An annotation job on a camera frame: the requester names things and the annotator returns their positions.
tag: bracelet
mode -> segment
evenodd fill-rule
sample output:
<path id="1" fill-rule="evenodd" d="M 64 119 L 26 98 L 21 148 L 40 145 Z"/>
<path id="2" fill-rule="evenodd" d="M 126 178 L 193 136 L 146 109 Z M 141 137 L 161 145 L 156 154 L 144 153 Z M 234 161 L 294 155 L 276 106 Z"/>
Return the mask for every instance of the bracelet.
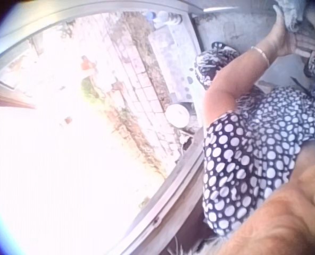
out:
<path id="1" fill-rule="evenodd" d="M 268 57 L 266 57 L 265 53 L 260 48 L 252 46 L 251 49 L 255 49 L 257 52 L 259 52 L 263 56 L 263 58 L 266 60 L 268 67 L 270 67 L 270 61 L 269 61 Z"/>

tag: skin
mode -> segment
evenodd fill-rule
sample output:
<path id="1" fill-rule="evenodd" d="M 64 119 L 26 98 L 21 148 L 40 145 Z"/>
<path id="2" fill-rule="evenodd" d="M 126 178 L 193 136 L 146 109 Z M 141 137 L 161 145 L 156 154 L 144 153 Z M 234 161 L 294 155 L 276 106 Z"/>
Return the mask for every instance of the skin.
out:
<path id="1" fill-rule="evenodd" d="M 278 56 L 309 57 L 315 52 L 315 41 L 289 33 L 282 12 L 274 9 L 276 23 L 257 44 L 270 63 Z M 235 100 L 249 92 L 267 68 L 265 59 L 253 49 L 223 68 L 205 94 L 205 126 L 234 110 Z M 302 146 L 289 183 L 276 190 L 216 254 L 315 254 L 315 142 Z"/>

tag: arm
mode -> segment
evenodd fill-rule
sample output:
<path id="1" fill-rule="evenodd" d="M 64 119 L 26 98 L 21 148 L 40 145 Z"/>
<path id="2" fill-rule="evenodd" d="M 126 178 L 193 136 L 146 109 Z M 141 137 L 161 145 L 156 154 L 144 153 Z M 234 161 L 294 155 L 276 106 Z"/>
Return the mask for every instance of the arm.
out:
<path id="1" fill-rule="evenodd" d="M 260 48 L 270 63 L 277 57 L 276 49 L 267 39 L 261 41 Z M 205 126 L 209 126 L 217 117 L 236 108 L 235 101 L 251 90 L 253 83 L 268 68 L 267 61 L 255 49 L 250 49 L 225 66 L 214 78 L 212 86 L 204 98 Z"/>
<path id="2" fill-rule="evenodd" d="M 304 36 L 288 33 L 284 16 L 274 7 L 277 20 L 271 32 L 257 44 L 270 64 L 278 57 L 297 53 L 309 57 L 310 53 L 299 49 L 315 50 L 315 41 Z M 255 49 L 250 49 L 225 66 L 214 78 L 204 98 L 204 121 L 208 127 L 216 118 L 235 109 L 235 100 L 251 90 L 253 83 L 268 68 L 267 61 Z"/>

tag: black and white polka dot fabric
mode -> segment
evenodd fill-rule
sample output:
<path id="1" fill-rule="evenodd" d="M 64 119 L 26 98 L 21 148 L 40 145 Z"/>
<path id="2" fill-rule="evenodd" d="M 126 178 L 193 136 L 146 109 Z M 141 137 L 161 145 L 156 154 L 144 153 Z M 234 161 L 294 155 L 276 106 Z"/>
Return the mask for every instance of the black and white polka dot fabric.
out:
<path id="1" fill-rule="evenodd" d="M 310 70 L 315 73 L 315 59 Z M 203 208 L 208 225 L 229 236 L 287 183 L 305 141 L 315 140 L 315 90 L 254 88 L 207 129 Z"/>

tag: hair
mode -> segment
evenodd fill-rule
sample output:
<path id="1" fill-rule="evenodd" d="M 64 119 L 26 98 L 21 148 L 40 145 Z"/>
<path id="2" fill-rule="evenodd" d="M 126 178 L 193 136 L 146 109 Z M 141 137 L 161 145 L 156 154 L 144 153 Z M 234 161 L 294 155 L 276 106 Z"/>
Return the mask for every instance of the hair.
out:
<path id="1" fill-rule="evenodd" d="M 190 251 L 186 252 L 182 246 L 179 249 L 178 240 L 175 238 L 177 250 L 172 252 L 168 249 L 168 252 L 170 255 L 216 255 L 227 240 L 226 237 L 221 236 L 205 239 L 196 243 Z"/>

